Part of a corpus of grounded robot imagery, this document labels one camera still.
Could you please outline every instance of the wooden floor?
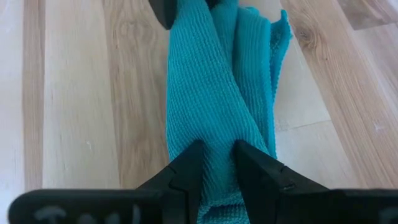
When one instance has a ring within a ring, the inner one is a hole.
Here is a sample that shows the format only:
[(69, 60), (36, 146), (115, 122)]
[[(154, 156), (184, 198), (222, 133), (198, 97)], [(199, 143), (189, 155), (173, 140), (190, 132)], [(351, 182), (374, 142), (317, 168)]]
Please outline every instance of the wooden floor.
[[(327, 187), (398, 187), (396, 0), (243, 0), (295, 39), (279, 159)], [(0, 223), (38, 188), (134, 188), (168, 162), (169, 34), (147, 0), (0, 0)]]

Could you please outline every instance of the wood knot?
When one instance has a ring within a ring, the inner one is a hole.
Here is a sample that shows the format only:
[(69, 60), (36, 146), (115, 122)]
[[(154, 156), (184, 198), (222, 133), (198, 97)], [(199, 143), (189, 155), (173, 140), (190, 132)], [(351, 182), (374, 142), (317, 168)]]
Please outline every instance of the wood knot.
[(295, 33), (301, 48), (313, 50), (317, 47), (320, 36), (317, 35), (316, 29), (300, 26), (296, 29)]

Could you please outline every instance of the fabric texture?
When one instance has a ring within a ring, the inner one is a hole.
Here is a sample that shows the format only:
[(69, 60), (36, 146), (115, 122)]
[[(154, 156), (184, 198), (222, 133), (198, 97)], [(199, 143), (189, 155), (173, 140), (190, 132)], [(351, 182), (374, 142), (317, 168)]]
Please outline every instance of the fabric texture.
[(231, 149), (242, 139), (276, 157), (273, 106), (291, 38), (286, 12), (272, 24), (237, 0), (211, 10), (205, 0), (178, 0), (177, 12), (167, 68), (170, 159), (203, 140), (198, 223), (249, 223)]

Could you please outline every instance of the black object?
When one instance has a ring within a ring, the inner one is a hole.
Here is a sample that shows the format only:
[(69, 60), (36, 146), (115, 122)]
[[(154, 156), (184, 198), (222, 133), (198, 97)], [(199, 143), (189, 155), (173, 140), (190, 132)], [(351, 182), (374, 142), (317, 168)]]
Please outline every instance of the black object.
[(10, 224), (196, 223), (203, 148), (195, 141), (136, 190), (35, 190), (10, 206)]
[[(206, 0), (207, 5), (212, 9), (219, 0)], [(162, 26), (169, 30), (172, 28), (175, 16), (177, 15), (177, 0), (149, 0), (149, 4), (155, 13), (157, 20)]]
[[(195, 141), (136, 190), (37, 190), (10, 224), (197, 222), (204, 143)], [(398, 190), (328, 190), (244, 141), (233, 147), (246, 210), (257, 223), (398, 223)]]

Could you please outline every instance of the microfiber cloth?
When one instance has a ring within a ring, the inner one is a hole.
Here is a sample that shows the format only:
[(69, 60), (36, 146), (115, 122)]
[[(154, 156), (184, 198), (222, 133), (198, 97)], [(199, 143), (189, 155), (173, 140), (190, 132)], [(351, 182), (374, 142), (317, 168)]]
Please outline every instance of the microfiber cloth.
[(220, 0), (213, 9), (205, 0), (177, 2), (166, 138), (171, 160), (196, 139), (206, 144), (198, 223), (249, 223), (235, 176), (235, 140), (276, 158), (273, 107), (292, 36), (281, 15), (271, 24), (237, 0)]

